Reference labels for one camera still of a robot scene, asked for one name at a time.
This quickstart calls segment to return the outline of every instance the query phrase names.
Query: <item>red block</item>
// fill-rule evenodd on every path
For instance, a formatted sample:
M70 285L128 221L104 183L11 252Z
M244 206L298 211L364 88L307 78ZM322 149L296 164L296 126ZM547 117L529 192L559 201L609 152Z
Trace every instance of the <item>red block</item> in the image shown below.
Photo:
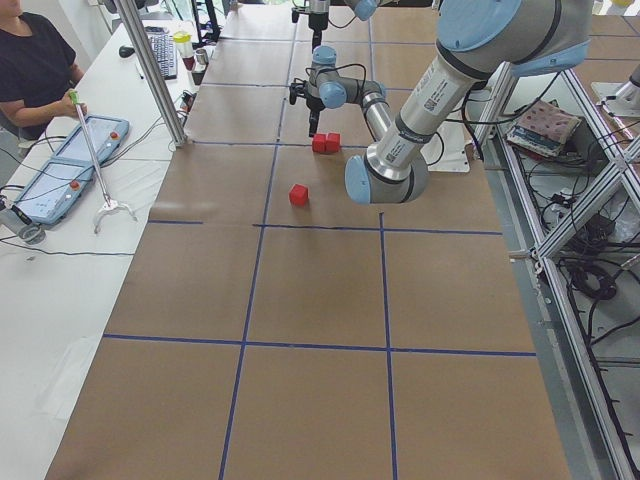
M327 136L324 133L316 133L311 142L311 150L316 153L324 153L327 149Z
M326 153L336 153L340 151L340 134L329 133L327 135Z
M309 201L309 189L297 183L289 190L289 201L292 205L302 207Z

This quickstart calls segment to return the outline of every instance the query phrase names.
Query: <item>black shirt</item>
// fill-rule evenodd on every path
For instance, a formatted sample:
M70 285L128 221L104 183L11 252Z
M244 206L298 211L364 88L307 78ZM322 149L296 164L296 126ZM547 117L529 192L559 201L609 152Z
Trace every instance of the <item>black shirt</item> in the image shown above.
M41 107L69 89L76 52L42 15L25 12L20 18L31 28L30 37L0 30L0 102L24 100L25 107ZM23 130L37 138L46 127Z

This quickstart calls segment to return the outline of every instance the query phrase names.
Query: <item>white table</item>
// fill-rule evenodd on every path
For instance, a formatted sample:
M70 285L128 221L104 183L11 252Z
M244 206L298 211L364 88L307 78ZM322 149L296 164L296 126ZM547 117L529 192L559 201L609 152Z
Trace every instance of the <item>white table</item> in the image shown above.
M176 22L170 25L174 30L181 28ZM118 56L120 45L129 43L120 26L77 88L90 112L130 121L131 129L121 148L160 116L146 80L136 71L135 56ZM166 82L174 99L185 89L193 92L197 88L181 62L179 68L178 78ZM77 120L57 118L47 134L66 135L76 125ZM37 247L65 252L135 252L172 150L171 136L161 125L122 159L103 169L111 195L129 203L138 222L119 212L105 217L100 234L95 235L93 217L104 200L94 183ZM46 143L37 145L10 183L24 185L35 174L26 166L39 168L50 154ZM9 235L0 227L0 238ZM130 262L130 255L47 256L0 244L0 478L44 478Z

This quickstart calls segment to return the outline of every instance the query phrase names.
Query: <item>person's hand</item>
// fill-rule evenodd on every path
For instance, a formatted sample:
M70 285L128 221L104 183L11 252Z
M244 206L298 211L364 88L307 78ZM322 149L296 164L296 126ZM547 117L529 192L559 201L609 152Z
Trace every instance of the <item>person's hand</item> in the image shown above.
M76 110L76 106L73 104L73 102L71 101L71 96L69 95L69 92L71 92L71 89L69 89L67 91L67 93L64 94L64 96L58 100L58 115L60 117L78 117L78 111ZM82 113L83 115L87 114L87 105L84 103L80 104L80 107L82 108Z

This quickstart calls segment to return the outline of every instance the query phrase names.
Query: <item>person's arm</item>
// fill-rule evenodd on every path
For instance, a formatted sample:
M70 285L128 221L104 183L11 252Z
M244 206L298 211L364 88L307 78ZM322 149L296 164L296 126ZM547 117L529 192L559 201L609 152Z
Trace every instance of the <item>person's arm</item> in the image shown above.
M77 85L84 76L84 71L75 62L69 67L69 70L71 71L71 81Z
M42 107L25 107L23 100L0 103L0 110L16 127L31 127L42 125L53 120L54 117L77 117L75 105L71 102L68 93L60 100L51 102ZM83 113L87 112L86 105L82 104Z

